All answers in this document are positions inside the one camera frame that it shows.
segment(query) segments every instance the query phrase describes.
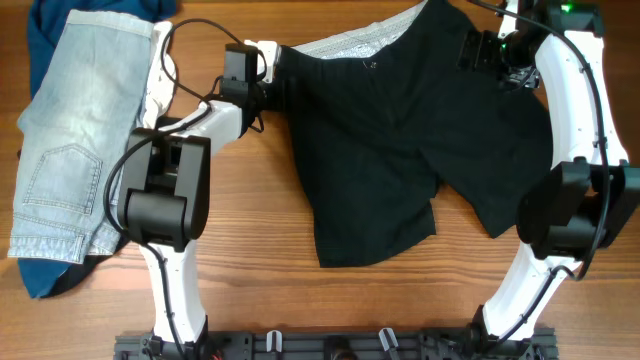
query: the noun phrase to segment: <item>blue fabric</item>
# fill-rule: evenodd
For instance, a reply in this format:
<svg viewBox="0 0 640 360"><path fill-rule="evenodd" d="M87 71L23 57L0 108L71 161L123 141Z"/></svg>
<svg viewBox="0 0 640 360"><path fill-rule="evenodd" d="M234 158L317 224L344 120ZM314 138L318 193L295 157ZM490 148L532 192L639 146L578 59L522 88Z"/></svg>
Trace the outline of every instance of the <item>blue fabric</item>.
<svg viewBox="0 0 640 360"><path fill-rule="evenodd" d="M177 6L175 0L35 0L27 23L31 98L36 95L47 73L71 9L122 12L142 20L157 22L175 15Z"/></svg>
<svg viewBox="0 0 640 360"><path fill-rule="evenodd" d="M175 0L35 0L28 19L31 56L31 97L34 98L47 73L54 49L71 9L124 12L148 21L164 20L176 12ZM18 266L31 298L46 297L56 281L72 266L69 262L21 258ZM73 265L83 273L81 265Z"/></svg>

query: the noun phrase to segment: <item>denim pocket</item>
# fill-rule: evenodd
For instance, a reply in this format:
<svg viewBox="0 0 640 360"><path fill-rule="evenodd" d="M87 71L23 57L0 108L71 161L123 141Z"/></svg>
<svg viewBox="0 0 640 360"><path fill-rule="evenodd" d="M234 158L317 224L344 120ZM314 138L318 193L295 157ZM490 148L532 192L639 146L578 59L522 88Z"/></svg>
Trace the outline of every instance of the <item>denim pocket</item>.
<svg viewBox="0 0 640 360"><path fill-rule="evenodd" d="M89 215L101 167L102 161L78 144L49 150L36 166L23 203Z"/></svg>

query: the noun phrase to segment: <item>light blue jeans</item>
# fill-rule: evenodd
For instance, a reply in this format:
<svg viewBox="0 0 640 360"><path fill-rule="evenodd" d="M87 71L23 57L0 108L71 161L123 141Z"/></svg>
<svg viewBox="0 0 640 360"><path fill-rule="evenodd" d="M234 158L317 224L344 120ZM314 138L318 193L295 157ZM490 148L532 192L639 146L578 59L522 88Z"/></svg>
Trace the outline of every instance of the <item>light blue jeans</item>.
<svg viewBox="0 0 640 360"><path fill-rule="evenodd" d="M131 15L69 14L18 120L24 143L9 256L82 263L113 253L119 234L105 220L102 193L144 104L152 31Z"/></svg>

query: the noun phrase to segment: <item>wooden surface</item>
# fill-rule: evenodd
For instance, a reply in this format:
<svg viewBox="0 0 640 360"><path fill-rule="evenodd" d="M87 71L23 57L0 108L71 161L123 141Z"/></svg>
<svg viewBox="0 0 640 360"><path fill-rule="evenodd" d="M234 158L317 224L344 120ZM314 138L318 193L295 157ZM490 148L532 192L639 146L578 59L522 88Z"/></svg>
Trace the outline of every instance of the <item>wooden surface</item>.
<svg viewBox="0 0 640 360"><path fill-rule="evenodd" d="M185 3L175 20L214 19L241 39L299 44L368 25L415 2ZM606 77L618 131L640 161L637 119L637 2L603 3ZM463 1L477 26L499 20ZM0 358L108 359L114 337L148 331L153 300L133 246L106 261L77 289L30 300L7 259L11 204L22 137L16 120L29 103L28 7L0 7ZM181 29L172 55L197 91L222 72L223 44L211 28ZM171 115L196 101L179 93ZM312 215L295 174L287 125L268 115L262 135L248 133L212 162L209 223L198 250L199 285L212 330L305 331L464 326L497 289L519 240L512 229L487 238L470 206L445 187L433 200L438 236L382 264L320 269ZM598 253L587 281L561 286L540 324L557 329L562 359L640 357L640 217Z"/></svg>

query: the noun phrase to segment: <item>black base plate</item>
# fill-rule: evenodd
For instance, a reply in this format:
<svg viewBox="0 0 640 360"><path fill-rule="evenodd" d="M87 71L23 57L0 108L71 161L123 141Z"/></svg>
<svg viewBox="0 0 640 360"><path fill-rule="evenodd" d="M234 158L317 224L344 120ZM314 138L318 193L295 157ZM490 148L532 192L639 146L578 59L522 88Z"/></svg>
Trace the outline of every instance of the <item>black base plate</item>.
<svg viewBox="0 0 640 360"><path fill-rule="evenodd" d="M495 355L465 357L462 348L463 328L427 329L418 332L396 333L400 360L558 360L554 329L536 329L527 352L516 359ZM224 360L326 360L325 340L331 336L349 339L359 360L386 360L377 333L301 334L283 333L282 353L266 352L266 334L249 332L210 332L215 348ZM116 338L114 360L149 359L142 354L143 336Z"/></svg>

